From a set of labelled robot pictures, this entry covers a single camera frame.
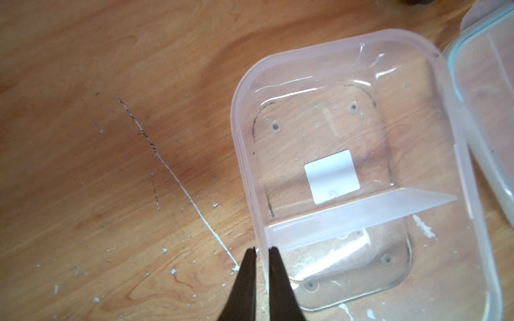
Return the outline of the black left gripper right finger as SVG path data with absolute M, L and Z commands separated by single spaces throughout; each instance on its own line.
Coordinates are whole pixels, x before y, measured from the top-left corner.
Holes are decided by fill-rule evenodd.
M 289 277 L 277 247 L 269 249 L 269 308 L 271 321 L 306 321 L 290 286 Z

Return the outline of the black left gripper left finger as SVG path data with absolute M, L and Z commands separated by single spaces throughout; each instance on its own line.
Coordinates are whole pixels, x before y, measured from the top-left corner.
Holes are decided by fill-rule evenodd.
M 218 320 L 256 319 L 256 250 L 246 250 L 240 270 Z

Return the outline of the clear lunch box with lid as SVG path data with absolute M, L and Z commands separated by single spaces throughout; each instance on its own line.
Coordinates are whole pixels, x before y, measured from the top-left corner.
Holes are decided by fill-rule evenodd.
M 443 55 L 403 29 L 277 53 L 234 93 L 260 258 L 308 320 L 500 320 L 501 287 Z

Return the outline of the clear lunch box lid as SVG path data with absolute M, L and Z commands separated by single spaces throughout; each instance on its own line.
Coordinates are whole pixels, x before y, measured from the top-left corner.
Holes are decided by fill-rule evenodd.
M 467 144 L 513 223 L 513 2 L 475 1 L 444 56 Z

